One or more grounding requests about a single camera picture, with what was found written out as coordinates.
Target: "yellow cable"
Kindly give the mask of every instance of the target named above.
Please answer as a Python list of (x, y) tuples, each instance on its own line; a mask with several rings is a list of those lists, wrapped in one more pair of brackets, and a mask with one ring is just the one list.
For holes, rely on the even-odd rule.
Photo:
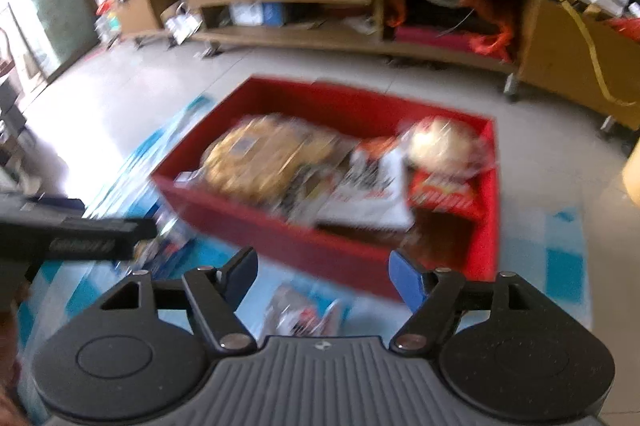
[(587, 25), (584, 23), (584, 20), (580, 16), (580, 13), (578, 13), (574, 9), (574, 7), (569, 3), (568, 0), (559, 0), (559, 1), (562, 8), (567, 13), (569, 13), (571, 18), (574, 20), (575, 25), (578, 26), (578, 30), (580, 31), (580, 34), (582, 35), (582, 37), (584, 38), (584, 41), (587, 44), (587, 47), (589, 50), (589, 57), (591, 58), (591, 65), (593, 66), (593, 72), (596, 75), (596, 81), (598, 82), (598, 87), (600, 88), (600, 92), (602, 92), (602, 95), (604, 96), (604, 98), (608, 102), (619, 105), (621, 107), (632, 107), (636, 105), (636, 102), (626, 102), (623, 100), (619, 100), (618, 98), (616, 98), (611, 94), (611, 92), (609, 91), (609, 88), (607, 87), (607, 82), (604, 79), (604, 74), (602, 73), (602, 67), (600, 66), (600, 60), (598, 59), (598, 53), (596, 51), (596, 45), (595, 45), (595, 42), (593, 41), (593, 38), (591, 37), (591, 34), (589, 33), (589, 28), (587, 28)]
[(580, 13), (574, 10), (574, 7), (569, 3), (568, 0), (559, 0), (559, 1), (562, 8), (567, 13), (569, 13), (571, 18), (574, 20), (575, 25), (578, 26), (578, 30), (580, 31), (580, 34), (584, 38), (584, 41), (587, 43), (587, 47), (589, 49), (589, 57), (591, 58), (591, 65), (593, 66), (593, 71), (596, 75), (598, 87), (600, 87), (600, 92), (602, 92), (602, 95), (604, 96), (604, 98), (608, 102), (614, 103), (621, 107), (633, 107), (636, 104), (636, 102), (626, 102), (623, 100), (619, 100), (618, 98), (616, 98), (611, 94), (611, 92), (609, 91), (609, 88), (607, 87), (607, 82), (604, 79), (604, 74), (602, 73), (602, 67), (600, 67), (600, 60), (598, 59), (598, 53), (596, 51), (596, 45), (595, 45), (595, 42), (593, 41), (593, 38), (591, 37), (591, 34), (589, 33), (589, 28), (587, 28), (587, 25), (584, 23), (584, 20), (580, 16)]

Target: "red box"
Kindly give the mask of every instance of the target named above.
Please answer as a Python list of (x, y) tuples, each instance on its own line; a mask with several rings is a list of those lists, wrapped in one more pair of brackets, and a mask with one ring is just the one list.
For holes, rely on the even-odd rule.
[[(495, 151), (491, 119), (396, 96), (327, 82), (294, 82), (250, 77), (223, 100), (169, 153), (152, 174), (173, 209), (200, 232), (238, 244), (301, 271), (360, 291), (398, 298), (388, 279), (389, 250), (335, 235), (292, 226), (259, 209), (205, 191), (174, 186), (182, 171), (199, 167), (202, 153), (247, 114), (279, 113), (359, 138), (396, 135), (426, 116), (468, 123)], [(493, 280), (498, 255), (498, 174), (479, 176), (479, 197), (486, 209), (472, 233), (464, 275)]]

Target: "black device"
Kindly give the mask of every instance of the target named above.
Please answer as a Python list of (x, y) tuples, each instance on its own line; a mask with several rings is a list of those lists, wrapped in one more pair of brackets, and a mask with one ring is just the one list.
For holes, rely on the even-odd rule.
[(128, 260), (158, 234), (153, 219), (85, 219), (79, 199), (0, 192), (0, 311), (44, 260)]
[[(614, 363), (588, 330), (515, 273), (467, 281), (395, 255), (416, 274), (392, 277), (400, 294), (413, 284), (425, 298), (389, 348), (379, 337), (258, 346), (234, 314), (257, 275), (252, 248), (179, 280), (130, 275), (37, 353), (50, 424), (601, 424)], [(193, 334), (160, 308), (186, 310)], [(472, 310), (490, 316), (456, 332)]]

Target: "round pad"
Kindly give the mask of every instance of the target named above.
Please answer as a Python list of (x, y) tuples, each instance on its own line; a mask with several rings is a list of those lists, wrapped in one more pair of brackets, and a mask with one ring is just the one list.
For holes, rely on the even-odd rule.
[(455, 334), (438, 361), (461, 398), (514, 422), (598, 411), (614, 375), (609, 351), (586, 330), (502, 331), (490, 322)]
[(90, 376), (120, 379), (143, 370), (152, 357), (151, 347), (137, 338), (107, 336), (83, 346), (78, 352), (78, 364)]
[(58, 415), (75, 422), (129, 421), (174, 406), (206, 368), (204, 348), (186, 330), (117, 310), (63, 327), (36, 355), (33, 376)]

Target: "blue box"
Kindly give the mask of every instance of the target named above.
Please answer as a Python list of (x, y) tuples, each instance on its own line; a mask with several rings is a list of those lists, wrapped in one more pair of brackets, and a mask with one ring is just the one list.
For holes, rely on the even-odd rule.
[(286, 22), (286, 9), (282, 2), (262, 3), (262, 23), (265, 26), (281, 28)]

